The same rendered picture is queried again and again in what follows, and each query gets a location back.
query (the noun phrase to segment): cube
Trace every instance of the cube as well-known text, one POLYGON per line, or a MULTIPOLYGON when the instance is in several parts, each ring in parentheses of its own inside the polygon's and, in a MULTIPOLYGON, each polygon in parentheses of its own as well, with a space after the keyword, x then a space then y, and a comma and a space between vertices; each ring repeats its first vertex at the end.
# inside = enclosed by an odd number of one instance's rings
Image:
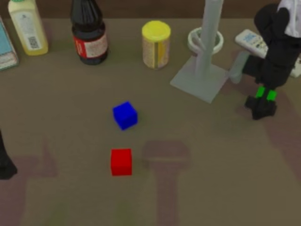
POLYGON ((113 115, 121 130, 128 129, 138 122, 138 113, 128 101, 114 107, 113 115))
POLYGON ((111 150, 111 173, 112 176, 132 175, 132 150, 130 148, 111 150))

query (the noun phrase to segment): barcode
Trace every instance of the barcode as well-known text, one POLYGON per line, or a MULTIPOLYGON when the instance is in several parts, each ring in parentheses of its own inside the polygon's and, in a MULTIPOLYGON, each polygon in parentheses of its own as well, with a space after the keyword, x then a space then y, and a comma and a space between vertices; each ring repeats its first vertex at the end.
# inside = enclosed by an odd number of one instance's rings
POLYGON ((31 48, 33 48, 33 49, 39 48, 36 37, 29 37, 28 41, 29 41, 29 44, 30 44, 31 48))

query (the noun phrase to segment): yellow jar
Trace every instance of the yellow jar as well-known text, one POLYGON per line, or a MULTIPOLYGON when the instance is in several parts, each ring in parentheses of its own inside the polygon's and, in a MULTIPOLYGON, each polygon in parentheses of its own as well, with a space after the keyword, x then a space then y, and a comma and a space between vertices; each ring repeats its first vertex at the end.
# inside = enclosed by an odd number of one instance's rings
POLYGON ((143 62, 149 68, 159 69, 168 63, 170 34, 170 27, 161 21, 150 21, 143 26, 143 62))

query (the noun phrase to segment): blue cube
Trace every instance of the blue cube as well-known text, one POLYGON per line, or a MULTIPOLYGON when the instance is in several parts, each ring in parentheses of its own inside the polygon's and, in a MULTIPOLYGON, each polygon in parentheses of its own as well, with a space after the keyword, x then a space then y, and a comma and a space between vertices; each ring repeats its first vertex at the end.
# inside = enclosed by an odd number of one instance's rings
POLYGON ((138 122, 138 113, 128 101, 114 107, 113 114, 115 121, 122 130, 134 126, 138 122))

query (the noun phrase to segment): red label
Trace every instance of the red label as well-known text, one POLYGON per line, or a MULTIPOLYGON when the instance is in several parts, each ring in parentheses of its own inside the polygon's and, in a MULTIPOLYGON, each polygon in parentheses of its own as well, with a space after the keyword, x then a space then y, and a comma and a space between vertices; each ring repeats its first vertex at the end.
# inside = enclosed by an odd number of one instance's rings
POLYGON ((73 37, 73 39, 75 42, 77 53, 83 58, 100 57, 108 49, 106 34, 93 41, 83 41, 76 37, 73 37))

